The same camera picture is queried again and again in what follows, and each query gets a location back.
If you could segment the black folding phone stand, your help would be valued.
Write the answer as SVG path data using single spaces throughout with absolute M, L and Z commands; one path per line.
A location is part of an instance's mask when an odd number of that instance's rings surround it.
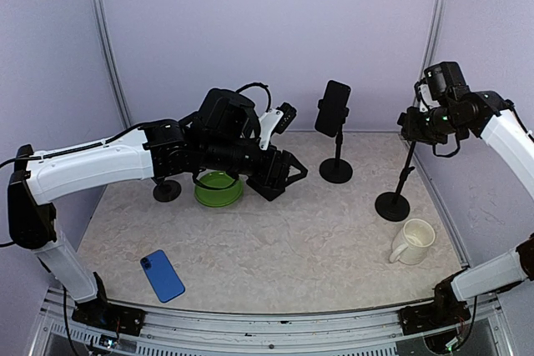
M 272 188 L 267 185 L 262 185 L 256 181 L 254 181 L 252 178 L 248 178 L 246 180 L 246 184 L 252 188 L 257 194 L 259 194 L 261 197 L 266 199 L 269 202 L 274 201 L 276 198 L 278 198 L 282 193 L 285 192 L 285 188 Z

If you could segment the black round-base clamp stand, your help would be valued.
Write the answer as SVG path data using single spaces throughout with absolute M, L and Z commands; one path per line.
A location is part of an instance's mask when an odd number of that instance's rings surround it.
M 315 121 L 315 130 L 319 133 L 323 133 L 330 138 L 335 139 L 335 156 L 333 158 L 327 158 L 319 167 L 320 176 L 329 183 L 342 184 L 347 183 L 353 175 L 353 169 L 351 165 L 341 158 L 341 148 L 343 144 L 343 127 L 346 122 L 346 118 L 350 110 L 347 107 L 343 107 L 340 111 L 340 119 L 337 123 L 335 136 L 330 135 L 330 129 L 326 128 L 325 119 L 322 118 L 325 113 L 324 106 L 325 100 L 322 98 L 318 101 L 318 116 Z

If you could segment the black phone teal case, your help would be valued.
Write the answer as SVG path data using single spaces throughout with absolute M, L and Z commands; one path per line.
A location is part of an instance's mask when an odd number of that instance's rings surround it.
M 336 136 L 348 116 L 347 104 L 351 89 L 348 85 L 330 80 L 325 93 L 318 102 L 318 115 L 315 130 L 330 138 Z

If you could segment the black tall round-base stand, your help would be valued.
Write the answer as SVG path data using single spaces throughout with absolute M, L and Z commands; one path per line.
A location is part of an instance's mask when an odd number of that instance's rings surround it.
M 387 221 L 400 222 L 406 219 L 410 213 L 410 204 L 401 192 L 409 175 L 415 169 L 411 166 L 415 148 L 416 142 L 411 142 L 404 167 L 400 171 L 399 181 L 395 191 L 381 193 L 375 200 L 376 212 Z

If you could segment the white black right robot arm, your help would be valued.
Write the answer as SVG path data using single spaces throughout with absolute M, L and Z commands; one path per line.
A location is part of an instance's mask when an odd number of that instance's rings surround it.
M 473 92 L 458 63 L 445 61 L 425 69 L 416 83 L 418 105 L 410 106 L 397 121 L 402 137 L 432 147 L 474 135 L 492 148 L 519 179 L 533 191 L 533 135 L 519 119 L 512 101 L 494 91 Z M 450 293 L 432 301 L 426 317 L 443 326 L 456 316 L 459 302 L 491 292 L 506 292 L 533 279 L 533 240 L 453 278 L 444 280 Z

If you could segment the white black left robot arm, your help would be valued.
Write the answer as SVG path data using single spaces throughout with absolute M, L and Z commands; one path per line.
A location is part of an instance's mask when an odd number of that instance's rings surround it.
M 197 111 L 180 120 L 139 123 L 110 138 L 59 150 L 22 146 L 12 159 L 7 190 L 10 238 L 34 252 L 98 326 L 109 326 L 117 309 L 107 300 L 102 279 L 87 270 L 56 227 L 54 201 L 110 183 L 150 179 L 154 198 L 165 203 L 180 194 L 179 174 L 197 178 L 205 170 L 223 171 L 233 180 L 245 177 L 272 201 L 308 173 L 292 153 L 270 141 L 295 115 L 288 103 L 258 115 L 241 90 L 214 88 Z

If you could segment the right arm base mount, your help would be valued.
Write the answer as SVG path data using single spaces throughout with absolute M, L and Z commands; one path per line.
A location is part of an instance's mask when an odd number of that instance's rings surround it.
M 434 287 L 430 303 L 406 306 L 399 310 L 399 319 L 404 335 L 423 333 L 469 320 L 471 313 L 466 301 L 460 301 L 453 293 L 451 283 L 460 272 L 445 278 Z

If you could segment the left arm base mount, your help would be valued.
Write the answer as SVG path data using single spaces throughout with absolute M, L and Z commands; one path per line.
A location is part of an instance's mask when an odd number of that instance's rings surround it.
M 103 280 L 94 273 L 97 284 L 95 299 L 76 302 L 72 319 L 77 323 L 113 331 L 117 335 L 127 334 L 138 337 L 144 324 L 146 312 L 141 308 L 110 303 L 103 285 Z

